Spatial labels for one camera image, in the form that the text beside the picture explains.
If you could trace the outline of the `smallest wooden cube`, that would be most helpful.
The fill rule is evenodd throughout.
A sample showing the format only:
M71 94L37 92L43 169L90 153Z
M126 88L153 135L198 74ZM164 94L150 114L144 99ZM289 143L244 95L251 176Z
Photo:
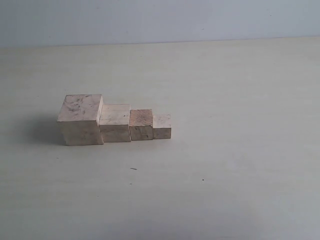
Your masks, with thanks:
M172 135L171 115L153 115L153 139L170 139Z

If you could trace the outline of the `third largest wooden cube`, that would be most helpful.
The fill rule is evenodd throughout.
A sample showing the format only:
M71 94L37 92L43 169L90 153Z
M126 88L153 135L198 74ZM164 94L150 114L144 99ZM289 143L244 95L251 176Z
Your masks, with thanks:
M131 109L129 131L132 141L153 139L153 112L151 109Z

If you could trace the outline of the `second largest wooden cube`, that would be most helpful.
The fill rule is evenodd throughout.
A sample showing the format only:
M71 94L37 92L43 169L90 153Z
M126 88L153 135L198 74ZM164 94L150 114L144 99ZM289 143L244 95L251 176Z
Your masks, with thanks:
M130 104L104 104L99 128L104 143L130 142Z

